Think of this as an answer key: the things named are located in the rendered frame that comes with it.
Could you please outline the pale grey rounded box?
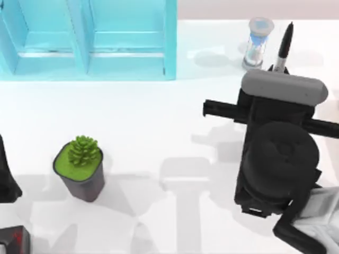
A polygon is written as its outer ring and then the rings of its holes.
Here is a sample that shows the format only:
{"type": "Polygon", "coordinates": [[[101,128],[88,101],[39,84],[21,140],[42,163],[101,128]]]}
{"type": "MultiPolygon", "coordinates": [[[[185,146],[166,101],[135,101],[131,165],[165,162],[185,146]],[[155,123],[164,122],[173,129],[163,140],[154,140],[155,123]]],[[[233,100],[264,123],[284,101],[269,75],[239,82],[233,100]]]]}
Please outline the pale grey rounded box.
{"type": "Polygon", "coordinates": [[[258,69],[242,77],[241,88],[248,95],[308,106],[321,104],[328,97],[328,89],[319,79],[258,69]]]}

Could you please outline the hourglass with blue sand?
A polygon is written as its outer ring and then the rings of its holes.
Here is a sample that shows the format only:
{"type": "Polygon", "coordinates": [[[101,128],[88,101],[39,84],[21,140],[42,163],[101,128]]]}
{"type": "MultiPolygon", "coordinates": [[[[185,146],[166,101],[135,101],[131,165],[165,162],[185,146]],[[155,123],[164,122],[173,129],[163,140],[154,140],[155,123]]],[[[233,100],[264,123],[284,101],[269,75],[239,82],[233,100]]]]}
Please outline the hourglass with blue sand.
{"type": "Polygon", "coordinates": [[[246,70],[261,69],[267,40],[274,29],[274,23],[265,17],[254,17],[248,26],[250,33],[242,66],[246,70]]]}

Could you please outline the black box with red marks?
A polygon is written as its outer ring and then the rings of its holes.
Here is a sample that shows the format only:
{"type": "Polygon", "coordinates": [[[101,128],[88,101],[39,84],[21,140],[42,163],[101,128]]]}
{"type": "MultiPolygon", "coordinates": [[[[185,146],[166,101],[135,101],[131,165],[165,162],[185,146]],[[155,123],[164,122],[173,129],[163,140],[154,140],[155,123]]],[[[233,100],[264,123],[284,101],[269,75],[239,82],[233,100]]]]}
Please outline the black box with red marks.
{"type": "Polygon", "coordinates": [[[23,226],[12,226],[0,229],[0,246],[5,254],[31,254],[31,236],[23,226]]]}

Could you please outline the black marker pen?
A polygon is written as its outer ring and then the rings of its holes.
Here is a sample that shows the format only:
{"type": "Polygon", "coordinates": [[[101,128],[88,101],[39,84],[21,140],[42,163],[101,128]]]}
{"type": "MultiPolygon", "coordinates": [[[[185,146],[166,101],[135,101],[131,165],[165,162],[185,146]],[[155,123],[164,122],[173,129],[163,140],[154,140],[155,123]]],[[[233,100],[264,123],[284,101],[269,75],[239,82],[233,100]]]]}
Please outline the black marker pen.
{"type": "Polygon", "coordinates": [[[293,37],[293,31],[294,31],[294,23],[291,22],[284,33],[284,36],[282,38],[280,49],[278,52],[278,58],[276,60],[276,63],[273,67],[273,71],[275,72],[281,72],[284,73],[286,68],[286,60],[290,51],[290,46],[292,42],[293,37]]]}

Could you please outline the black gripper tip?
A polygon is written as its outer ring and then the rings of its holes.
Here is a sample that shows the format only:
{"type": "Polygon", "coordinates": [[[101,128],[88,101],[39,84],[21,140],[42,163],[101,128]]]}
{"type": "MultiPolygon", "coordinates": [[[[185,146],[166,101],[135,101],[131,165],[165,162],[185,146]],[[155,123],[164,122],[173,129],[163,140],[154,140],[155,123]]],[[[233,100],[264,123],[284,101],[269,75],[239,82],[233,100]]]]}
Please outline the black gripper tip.
{"type": "Polygon", "coordinates": [[[8,166],[3,138],[0,135],[0,204],[14,203],[22,194],[8,166]]]}

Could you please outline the light blue rack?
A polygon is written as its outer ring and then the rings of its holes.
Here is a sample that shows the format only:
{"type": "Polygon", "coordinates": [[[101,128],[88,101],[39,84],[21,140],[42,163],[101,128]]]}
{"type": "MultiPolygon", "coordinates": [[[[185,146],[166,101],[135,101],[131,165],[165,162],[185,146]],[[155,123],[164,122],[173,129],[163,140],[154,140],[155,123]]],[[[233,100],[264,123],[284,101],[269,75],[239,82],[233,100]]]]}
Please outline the light blue rack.
{"type": "Polygon", "coordinates": [[[173,80],[177,0],[0,0],[0,81],[173,80]]]}

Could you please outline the green plant in black pot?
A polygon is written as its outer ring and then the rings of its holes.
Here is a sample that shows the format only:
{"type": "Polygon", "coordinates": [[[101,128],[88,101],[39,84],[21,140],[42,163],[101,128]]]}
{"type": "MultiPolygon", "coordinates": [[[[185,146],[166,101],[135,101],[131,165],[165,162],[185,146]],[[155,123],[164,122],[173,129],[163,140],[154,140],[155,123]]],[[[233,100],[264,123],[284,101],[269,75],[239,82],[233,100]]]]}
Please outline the green plant in black pot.
{"type": "Polygon", "coordinates": [[[103,159],[97,140],[79,135],[61,148],[52,167],[72,196],[91,203],[105,186],[103,159]]]}

